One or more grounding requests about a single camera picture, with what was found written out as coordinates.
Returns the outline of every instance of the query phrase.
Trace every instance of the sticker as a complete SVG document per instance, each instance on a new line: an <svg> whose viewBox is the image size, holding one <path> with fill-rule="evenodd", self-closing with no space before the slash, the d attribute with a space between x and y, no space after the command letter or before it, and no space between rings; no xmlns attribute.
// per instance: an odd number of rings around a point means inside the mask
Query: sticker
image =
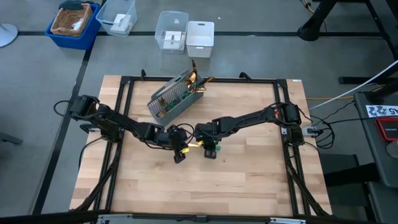
<svg viewBox="0 0 398 224"><path fill-rule="evenodd" d="M380 116L398 116L398 106L389 105L366 105L366 111L370 118Z"/></svg>

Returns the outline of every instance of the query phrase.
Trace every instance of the white storage box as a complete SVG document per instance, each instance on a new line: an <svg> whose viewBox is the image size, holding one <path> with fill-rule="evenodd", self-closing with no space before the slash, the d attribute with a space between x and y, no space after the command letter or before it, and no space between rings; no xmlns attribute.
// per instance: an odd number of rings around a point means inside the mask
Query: white storage box
<svg viewBox="0 0 398 224"><path fill-rule="evenodd" d="M109 35L127 37L137 22L136 0L107 0L95 18Z"/></svg>
<svg viewBox="0 0 398 224"><path fill-rule="evenodd" d="M155 31L155 39L160 50L164 53L184 53L187 26L187 13L176 11L161 12Z"/></svg>
<svg viewBox="0 0 398 224"><path fill-rule="evenodd" d="M187 32L189 57L209 58L214 46L214 22L189 21Z"/></svg>

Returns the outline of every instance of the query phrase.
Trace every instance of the concrete floor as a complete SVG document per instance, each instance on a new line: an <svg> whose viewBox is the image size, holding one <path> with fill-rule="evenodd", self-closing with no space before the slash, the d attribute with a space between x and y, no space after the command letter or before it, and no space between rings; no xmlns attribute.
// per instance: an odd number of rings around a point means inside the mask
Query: concrete floor
<svg viewBox="0 0 398 224"><path fill-rule="evenodd" d="M3 1L0 21L21 31L44 31L60 2ZM213 21L216 31L295 32L310 17L299 1L291 0L137 0L136 5L138 22L133 31L154 31L159 13L165 10L187 12L190 20ZM391 22L388 8L378 2L377 10L393 30L395 21ZM326 23L329 32L378 32L364 4L339 3ZM21 146L0 144L0 216L31 212L61 121L52 106L69 98L84 54L60 49L45 36L19 36L0 48L0 132L24 140ZM104 75L139 75L144 68L148 75L174 76L190 67L189 60L187 53L161 54L153 36L97 37L80 94L98 95ZM338 77L371 77L393 58L381 38L324 37L304 42L298 37L216 36L211 58L195 61L204 77L246 72L255 78L301 79L307 96L326 97L354 87L339 85ZM317 103L309 101L310 106ZM312 114L324 117L345 103L330 103ZM350 107L332 120L356 117ZM87 137L78 125L70 123L44 213L69 208L78 155ZM321 153L357 154L362 164L372 161L361 141L365 137L359 122L337 124L335 131L335 146ZM335 215L356 217L340 210L333 207Z"/></svg>

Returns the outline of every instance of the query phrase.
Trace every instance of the wicker basket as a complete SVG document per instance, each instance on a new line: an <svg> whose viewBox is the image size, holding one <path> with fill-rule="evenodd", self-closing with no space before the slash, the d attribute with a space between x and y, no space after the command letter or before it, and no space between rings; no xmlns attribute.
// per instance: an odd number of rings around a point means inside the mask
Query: wicker basket
<svg viewBox="0 0 398 224"><path fill-rule="evenodd" d="M70 37L79 37L90 20L93 11L90 4L81 4L83 9L68 10L61 8L51 26L51 32L57 35L66 35ZM78 30L73 30L72 25L83 18L83 22Z"/></svg>

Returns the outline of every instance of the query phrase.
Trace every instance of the wooden tabletop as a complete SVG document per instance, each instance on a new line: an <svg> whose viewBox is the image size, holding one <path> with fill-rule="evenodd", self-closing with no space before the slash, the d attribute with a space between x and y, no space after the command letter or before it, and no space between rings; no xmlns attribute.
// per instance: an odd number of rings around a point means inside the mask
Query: wooden tabletop
<svg viewBox="0 0 398 224"><path fill-rule="evenodd" d="M99 100L114 107L120 76L105 76ZM165 82L134 82L129 117L155 122L146 104ZM290 100L308 115L302 82L287 80ZM222 116L240 116L274 103L273 86L254 83L208 83L204 97L173 124L206 123ZM122 100L123 111L127 94ZM303 125L310 124L302 117ZM100 136L90 133L90 142ZM305 140L315 144L315 140ZM217 159L205 159L202 148L191 147L187 158L175 164L173 152L148 148L126 132L116 181L112 212L207 215L291 216L289 188L279 127L264 123L241 129L220 142ZM98 183L105 141L86 148L70 208L79 206ZM331 213L317 150L300 146L307 188ZM108 186L104 188L104 207ZM296 186L300 213L301 194Z"/></svg>

